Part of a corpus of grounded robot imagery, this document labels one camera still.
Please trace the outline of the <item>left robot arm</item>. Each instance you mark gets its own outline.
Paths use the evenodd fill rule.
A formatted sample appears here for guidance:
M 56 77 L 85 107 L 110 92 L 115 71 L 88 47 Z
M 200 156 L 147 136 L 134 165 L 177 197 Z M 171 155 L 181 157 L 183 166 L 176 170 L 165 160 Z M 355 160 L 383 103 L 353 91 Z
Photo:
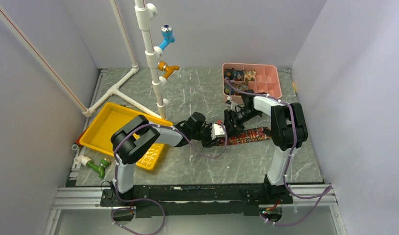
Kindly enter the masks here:
M 205 116 L 195 112 L 187 120 L 166 126 L 138 115 L 111 137 L 115 157 L 115 175 L 112 180 L 113 199 L 125 206 L 133 199 L 136 163 L 154 144 L 183 147 L 200 141 L 203 147 L 215 145 L 220 138 L 228 142 L 223 124 L 206 123 Z

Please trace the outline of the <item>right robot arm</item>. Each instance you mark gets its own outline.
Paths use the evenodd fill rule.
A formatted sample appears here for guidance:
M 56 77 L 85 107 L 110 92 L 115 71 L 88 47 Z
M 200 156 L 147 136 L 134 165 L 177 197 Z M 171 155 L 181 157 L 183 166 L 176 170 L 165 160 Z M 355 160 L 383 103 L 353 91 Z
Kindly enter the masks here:
M 288 103 L 269 94 L 252 93 L 251 90 L 242 92 L 241 97 L 243 106 L 226 109 L 223 124 L 231 137 L 244 130 L 244 123 L 250 119 L 263 114 L 270 116 L 270 136 L 275 151 L 271 167 L 265 175 L 262 198 L 267 203 L 274 203 L 287 193 L 285 183 L 294 151 L 308 139 L 303 107 L 299 102 Z

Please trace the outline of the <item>multicolour patterned necktie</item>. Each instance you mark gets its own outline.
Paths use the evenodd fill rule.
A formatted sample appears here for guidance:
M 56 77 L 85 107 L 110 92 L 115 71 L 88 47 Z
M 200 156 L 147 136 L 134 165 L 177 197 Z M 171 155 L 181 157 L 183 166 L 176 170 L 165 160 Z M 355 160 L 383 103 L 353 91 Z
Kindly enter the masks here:
M 239 145 L 271 139 L 272 134 L 268 127 L 256 127 L 229 133 L 227 145 Z

